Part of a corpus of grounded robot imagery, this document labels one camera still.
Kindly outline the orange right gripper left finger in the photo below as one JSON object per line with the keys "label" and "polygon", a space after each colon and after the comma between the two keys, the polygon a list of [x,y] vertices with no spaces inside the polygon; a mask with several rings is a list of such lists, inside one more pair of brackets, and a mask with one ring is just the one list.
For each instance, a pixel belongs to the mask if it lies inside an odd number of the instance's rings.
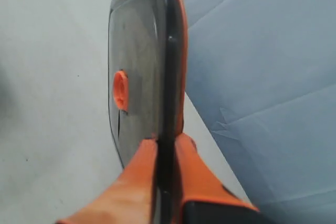
{"label": "orange right gripper left finger", "polygon": [[152,223],[157,143],[141,141],[120,176],[97,199],[56,223]]}

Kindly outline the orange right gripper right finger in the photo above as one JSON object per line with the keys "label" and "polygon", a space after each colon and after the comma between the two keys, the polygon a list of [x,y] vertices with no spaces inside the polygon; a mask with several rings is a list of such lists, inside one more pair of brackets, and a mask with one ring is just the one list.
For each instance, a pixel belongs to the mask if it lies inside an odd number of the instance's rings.
{"label": "orange right gripper right finger", "polygon": [[184,133],[175,140],[175,167],[175,223],[260,223],[259,210],[223,186]]}

